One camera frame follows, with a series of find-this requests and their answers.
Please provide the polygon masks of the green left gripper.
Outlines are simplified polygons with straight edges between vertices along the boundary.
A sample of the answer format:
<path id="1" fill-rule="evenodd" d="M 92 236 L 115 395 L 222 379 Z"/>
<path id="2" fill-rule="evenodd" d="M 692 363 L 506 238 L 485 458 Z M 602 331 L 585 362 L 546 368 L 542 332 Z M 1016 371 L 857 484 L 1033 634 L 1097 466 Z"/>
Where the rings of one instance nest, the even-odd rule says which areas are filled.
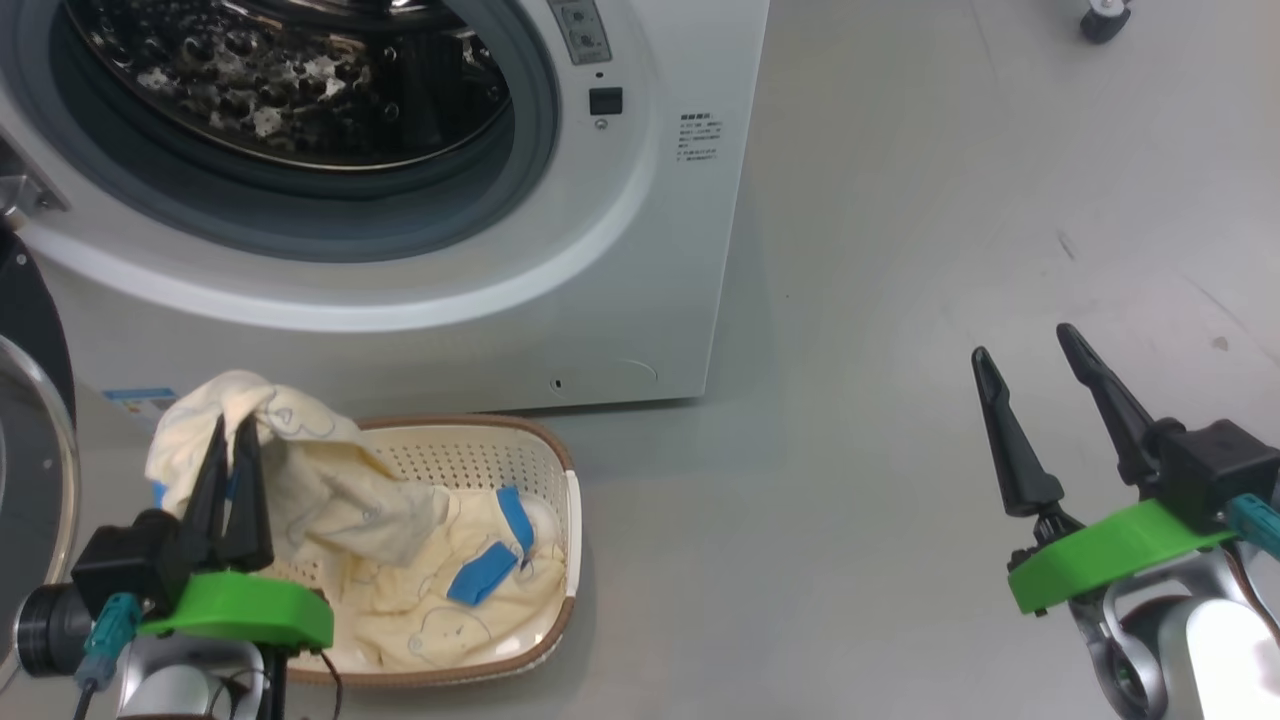
<path id="1" fill-rule="evenodd" d="M 252 415 L 236 430 L 230 510 L 224 528 L 227 484 L 225 418 L 219 416 L 180 520 L 180 547 L 192 571 L 218 570 L 221 561 L 237 571 L 193 575 L 175 609 L 140 624 L 137 635 L 178 634 L 288 651 L 329 650 L 335 614 L 317 592 L 293 582 L 243 574 L 274 562 L 259 421 Z"/>

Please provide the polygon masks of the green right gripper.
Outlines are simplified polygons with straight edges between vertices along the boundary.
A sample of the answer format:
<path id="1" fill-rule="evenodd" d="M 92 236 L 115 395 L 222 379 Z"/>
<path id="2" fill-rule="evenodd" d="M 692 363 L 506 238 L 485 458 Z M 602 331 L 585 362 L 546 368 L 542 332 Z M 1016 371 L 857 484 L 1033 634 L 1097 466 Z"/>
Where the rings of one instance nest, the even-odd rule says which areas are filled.
<path id="1" fill-rule="evenodd" d="M 1071 372 L 1094 400 L 1123 482 L 1138 491 L 1166 491 L 1161 448 L 1185 425 L 1171 416 L 1153 419 L 1073 324 L 1057 324 L 1056 336 Z M 1236 538 L 1229 529 L 1196 530 L 1157 500 L 1135 503 L 1085 528 L 1062 510 L 1064 488 L 1033 450 L 987 348 L 973 350 L 972 370 L 1004 511 L 1010 518 L 1033 518 L 1036 542 L 1044 546 L 1007 573 L 1020 612 L 1047 611 Z"/>

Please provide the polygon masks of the cream garment with blue trim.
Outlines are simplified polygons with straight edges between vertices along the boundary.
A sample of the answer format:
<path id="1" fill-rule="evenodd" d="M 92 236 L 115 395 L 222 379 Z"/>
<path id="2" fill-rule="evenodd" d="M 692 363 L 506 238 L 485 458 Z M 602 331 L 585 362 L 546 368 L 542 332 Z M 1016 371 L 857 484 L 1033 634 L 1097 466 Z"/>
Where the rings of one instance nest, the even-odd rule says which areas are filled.
<path id="1" fill-rule="evenodd" d="M 174 404 L 145 466 L 160 506 L 180 514 L 219 416 L 259 421 L 275 562 L 315 553 L 407 568 L 445 519 L 444 489 L 406 480 L 378 455 L 365 423 L 288 386 L 227 372 Z"/>

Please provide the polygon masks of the round dark washing machine door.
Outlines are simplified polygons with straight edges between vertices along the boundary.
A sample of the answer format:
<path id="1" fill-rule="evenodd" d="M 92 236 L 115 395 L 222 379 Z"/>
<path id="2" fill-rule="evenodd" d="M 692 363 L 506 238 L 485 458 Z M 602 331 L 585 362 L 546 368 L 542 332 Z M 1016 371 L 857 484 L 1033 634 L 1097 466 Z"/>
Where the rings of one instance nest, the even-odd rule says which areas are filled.
<path id="1" fill-rule="evenodd" d="M 0 223 L 0 694 L 18 670 L 15 615 L 67 574 L 79 503 L 61 322 L 32 252 Z"/>

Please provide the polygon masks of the cream perforated laundry basket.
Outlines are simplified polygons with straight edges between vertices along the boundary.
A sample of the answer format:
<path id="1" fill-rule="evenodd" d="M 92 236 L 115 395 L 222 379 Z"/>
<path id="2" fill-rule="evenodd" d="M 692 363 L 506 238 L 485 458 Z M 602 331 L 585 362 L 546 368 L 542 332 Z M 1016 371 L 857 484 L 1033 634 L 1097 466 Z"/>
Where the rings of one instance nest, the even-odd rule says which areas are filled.
<path id="1" fill-rule="evenodd" d="M 324 656 L 291 662 L 300 682 L 425 688 L 486 682 L 547 661 L 579 592 L 579 478 L 545 428 L 506 416 L 367 421 L 393 471 L 448 493 L 445 519 L 407 568 L 329 553 L 276 562 L 273 577 L 319 591 L 335 614 Z"/>

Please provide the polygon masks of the white front-load washing machine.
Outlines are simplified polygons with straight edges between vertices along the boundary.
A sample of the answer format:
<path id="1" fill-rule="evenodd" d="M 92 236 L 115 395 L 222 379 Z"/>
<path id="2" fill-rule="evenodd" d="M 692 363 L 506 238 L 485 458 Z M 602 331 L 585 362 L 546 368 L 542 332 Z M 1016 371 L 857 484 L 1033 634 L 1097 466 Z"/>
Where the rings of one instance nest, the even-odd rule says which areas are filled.
<path id="1" fill-rule="evenodd" d="M 348 173 L 211 143 L 63 0 L 0 0 L 0 149 L 78 384 L 183 397 L 244 370 L 353 418 L 704 391 L 771 0 L 445 3 L 509 109 Z M 677 163 L 694 111 L 719 156 Z"/>

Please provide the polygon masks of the steel washing machine drum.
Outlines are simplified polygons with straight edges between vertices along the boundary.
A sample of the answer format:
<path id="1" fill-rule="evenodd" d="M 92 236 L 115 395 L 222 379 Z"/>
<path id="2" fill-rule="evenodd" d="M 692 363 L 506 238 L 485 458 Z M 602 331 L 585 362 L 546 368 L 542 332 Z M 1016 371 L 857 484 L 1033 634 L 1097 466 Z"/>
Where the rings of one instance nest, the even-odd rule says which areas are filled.
<path id="1" fill-rule="evenodd" d="M 511 105 L 445 0 L 63 0 L 120 85 L 209 142 L 369 173 L 457 151 Z"/>

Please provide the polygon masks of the blue energy label sticker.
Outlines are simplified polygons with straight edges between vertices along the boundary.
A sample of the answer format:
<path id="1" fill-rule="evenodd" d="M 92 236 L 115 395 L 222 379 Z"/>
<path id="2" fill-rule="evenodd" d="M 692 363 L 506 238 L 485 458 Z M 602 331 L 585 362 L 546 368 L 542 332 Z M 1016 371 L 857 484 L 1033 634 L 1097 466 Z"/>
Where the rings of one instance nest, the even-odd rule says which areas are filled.
<path id="1" fill-rule="evenodd" d="M 105 389 L 101 395 L 150 433 L 180 398 L 170 388 Z"/>

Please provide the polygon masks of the black caster wheel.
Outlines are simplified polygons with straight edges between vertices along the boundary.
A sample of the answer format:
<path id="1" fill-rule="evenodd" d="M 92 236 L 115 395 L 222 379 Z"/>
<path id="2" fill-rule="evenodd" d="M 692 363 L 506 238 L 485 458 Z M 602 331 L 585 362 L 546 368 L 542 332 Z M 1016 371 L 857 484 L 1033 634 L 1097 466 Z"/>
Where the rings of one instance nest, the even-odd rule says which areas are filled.
<path id="1" fill-rule="evenodd" d="M 1132 0 L 1088 0 L 1089 8 L 1080 18 L 1082 37 L 1093 45 L 1112 41 L 1132 17 Z"/>

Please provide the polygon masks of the small printed warning text sticker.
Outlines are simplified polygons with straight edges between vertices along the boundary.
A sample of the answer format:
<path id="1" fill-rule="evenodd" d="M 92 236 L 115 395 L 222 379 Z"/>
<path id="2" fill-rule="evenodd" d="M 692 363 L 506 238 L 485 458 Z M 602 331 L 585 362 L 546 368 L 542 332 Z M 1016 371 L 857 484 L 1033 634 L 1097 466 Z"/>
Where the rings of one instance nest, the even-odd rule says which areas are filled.
<path id="1" fill-rule="evenodd" d="M 684 113 L 678 120 L 675 159 L 677 163 L 708 161 L 719 156 L 723 120 L 710 111 Z"/>

